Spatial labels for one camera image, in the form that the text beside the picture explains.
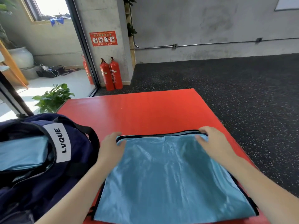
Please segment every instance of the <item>white ceramic pot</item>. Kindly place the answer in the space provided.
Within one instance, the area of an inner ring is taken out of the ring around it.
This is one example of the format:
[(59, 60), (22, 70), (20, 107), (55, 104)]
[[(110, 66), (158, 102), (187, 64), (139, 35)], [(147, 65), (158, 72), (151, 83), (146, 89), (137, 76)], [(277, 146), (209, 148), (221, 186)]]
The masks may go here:
[(33, 56), (25, 47), (9, 49), (8, 51), (20, 69), (34, 66)]

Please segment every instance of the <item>red sign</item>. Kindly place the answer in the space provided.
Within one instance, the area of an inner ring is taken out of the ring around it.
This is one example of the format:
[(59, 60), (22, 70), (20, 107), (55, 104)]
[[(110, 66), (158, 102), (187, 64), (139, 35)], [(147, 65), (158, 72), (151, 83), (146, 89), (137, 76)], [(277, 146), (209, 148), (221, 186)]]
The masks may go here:
[(115, 31), (90, 32), (93, 46), (112, 46), (117, 45)]

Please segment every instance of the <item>black speckled floor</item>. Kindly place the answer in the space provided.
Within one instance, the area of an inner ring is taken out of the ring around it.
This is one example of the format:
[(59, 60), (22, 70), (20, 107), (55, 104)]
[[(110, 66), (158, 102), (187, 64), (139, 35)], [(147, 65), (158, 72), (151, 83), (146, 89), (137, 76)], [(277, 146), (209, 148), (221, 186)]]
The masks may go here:
[(186, 88), (263, 173), (299, 196), (299, 54), (137, 64), (130, 86), (97, 95)]

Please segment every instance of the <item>white floor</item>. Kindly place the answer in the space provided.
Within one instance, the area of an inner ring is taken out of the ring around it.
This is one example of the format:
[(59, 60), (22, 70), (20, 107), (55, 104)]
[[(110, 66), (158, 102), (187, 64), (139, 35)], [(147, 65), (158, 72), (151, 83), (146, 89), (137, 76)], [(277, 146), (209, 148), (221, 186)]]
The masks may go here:
[[(55, 78), (42, 78), (28, 80), (28, 90), (24, 87), (15, 87), (18, 94), (22, 97), (25, 104), (38, 114), (39, 107), (35, 106), (38, 101), (33, 100), (32, 97), (36, 95), (43, 95), (47, 90), (53, 88), (53, 84), (66, 83), (71, 93), (75, 94), (74, 98), (87, 97), (92, 89), (95, 87), (89, 83), (85, 70), (72, 72), (68, 75), (60, 75)], [(0, 100), (0, 121), (16, 118), (16, 114), (9, 108), (7, 104)]]

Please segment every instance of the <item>hand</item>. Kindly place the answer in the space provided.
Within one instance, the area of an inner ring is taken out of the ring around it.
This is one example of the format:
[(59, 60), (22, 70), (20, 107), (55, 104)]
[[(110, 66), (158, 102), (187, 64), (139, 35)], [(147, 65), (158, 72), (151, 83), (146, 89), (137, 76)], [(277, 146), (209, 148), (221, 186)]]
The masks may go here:
[(97, 163), (104, 162), (110, 169), (116, 167), (123, 156), (126, 145), (126, 140), (123, 140), (120, 145), (116, 144), (116, 138), (120, 135), (121, 132), (114, 132), (104, 138), (101, 142)]
[(214, 127), (201, 127), (199, 131), (209, 136), (205, 141), (200, 135), (195, 138), (207, 154), (222, 166), (227, 167), (238, 158), (223, 133)]

